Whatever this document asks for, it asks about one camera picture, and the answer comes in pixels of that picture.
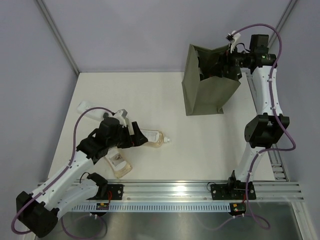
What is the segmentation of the amber soap bottle white cap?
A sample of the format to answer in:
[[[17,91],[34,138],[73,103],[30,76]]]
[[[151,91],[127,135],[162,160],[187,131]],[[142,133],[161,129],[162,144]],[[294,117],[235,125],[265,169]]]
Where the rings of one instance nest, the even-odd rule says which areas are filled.
[[[147,142],[143,144],[146,147],[159,148],[163,144],[168,144],[171,139],[159,130],[141,129],[143,135],[147,138]]]

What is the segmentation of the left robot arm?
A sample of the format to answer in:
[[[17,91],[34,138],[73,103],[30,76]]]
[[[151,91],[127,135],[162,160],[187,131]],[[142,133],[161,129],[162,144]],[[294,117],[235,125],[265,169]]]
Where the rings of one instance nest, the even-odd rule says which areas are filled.
[[[148,142],[137,122],[132,122],[131,127],[133,131],[122,117],[106,117],[78,145],[73,145],[70,160],[60,170],[32,192],[18,194],[11,230],[20,234],[15,228],[16,221],[20,221],[28,229],[26,234],[33,233],[43,238],[66,212],[82,201],[103,199],[108,192],[108,181],[98,173],[92,173],[78,188],[70,189],[70,186],[110,149],[139,147]]]

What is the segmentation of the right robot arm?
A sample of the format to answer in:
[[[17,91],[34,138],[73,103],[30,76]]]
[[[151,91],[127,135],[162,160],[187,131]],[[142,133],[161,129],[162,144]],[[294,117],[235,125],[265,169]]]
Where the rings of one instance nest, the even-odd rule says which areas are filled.
[[[249,87],[256,116],[245,126],[246,146],[239,165],[232,171],[227,183],[210,185],[213,200],[255,200],[255,171],[264,154],[279,141],[290,124],[278,101],[277,57],[269,53],[268,35],[252,35],[249,50],[243,52],[237,49],[240,36],[235,31],[227,36],[228,50],[220,55],[217,63],[223,77],[228,70],[250,70]]]

